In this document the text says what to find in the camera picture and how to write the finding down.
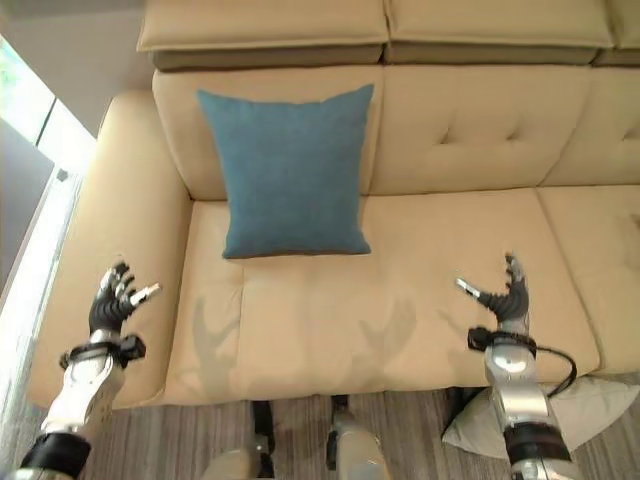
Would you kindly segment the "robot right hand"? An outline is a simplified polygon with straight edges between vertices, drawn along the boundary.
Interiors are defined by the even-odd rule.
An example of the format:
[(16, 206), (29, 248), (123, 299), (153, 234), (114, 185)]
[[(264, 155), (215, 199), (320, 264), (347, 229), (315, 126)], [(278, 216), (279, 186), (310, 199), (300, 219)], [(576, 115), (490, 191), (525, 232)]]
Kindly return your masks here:
[(495, 316), (500, 331), (528, 335), (530, 301), (524, 268), (513, 253), (504, 258), (508, 277), (505, 292), (481, 290), (461, 277), (455, 285)]

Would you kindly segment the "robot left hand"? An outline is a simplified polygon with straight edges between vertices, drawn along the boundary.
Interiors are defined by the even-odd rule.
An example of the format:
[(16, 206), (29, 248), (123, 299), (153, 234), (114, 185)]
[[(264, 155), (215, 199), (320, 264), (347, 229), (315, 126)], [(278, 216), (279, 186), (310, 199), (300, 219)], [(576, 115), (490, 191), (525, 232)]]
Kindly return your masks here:
[(133, 286), (135, 276), (124, 262), (113, 265), (102, 277), (89, 310), (89, 331), (99, 330), (120, 333), (122, 325), (144, 303), (157, 295), (159, 283), (137, 290)]

